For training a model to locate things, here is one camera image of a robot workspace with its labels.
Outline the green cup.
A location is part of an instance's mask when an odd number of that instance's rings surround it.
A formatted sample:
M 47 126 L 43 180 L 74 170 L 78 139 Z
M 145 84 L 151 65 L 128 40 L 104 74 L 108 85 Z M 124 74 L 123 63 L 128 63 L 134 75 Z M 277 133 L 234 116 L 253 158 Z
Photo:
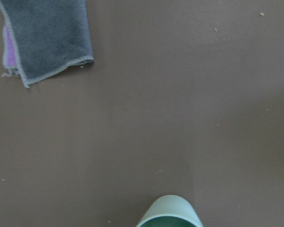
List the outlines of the green cup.
M 138 227 L 202 227 L 193 206 L 177 195 L 155 200 L 137 224 Z

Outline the grey folded cloth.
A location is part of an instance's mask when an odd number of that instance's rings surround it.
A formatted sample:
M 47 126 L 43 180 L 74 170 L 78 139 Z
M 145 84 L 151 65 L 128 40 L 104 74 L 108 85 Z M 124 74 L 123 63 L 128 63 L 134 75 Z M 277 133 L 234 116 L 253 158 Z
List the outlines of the grey folded cloth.
M 86 1 L 0 0 L 0 10 L 5 75 L 21 77 L 25 87 L 93 62 Z

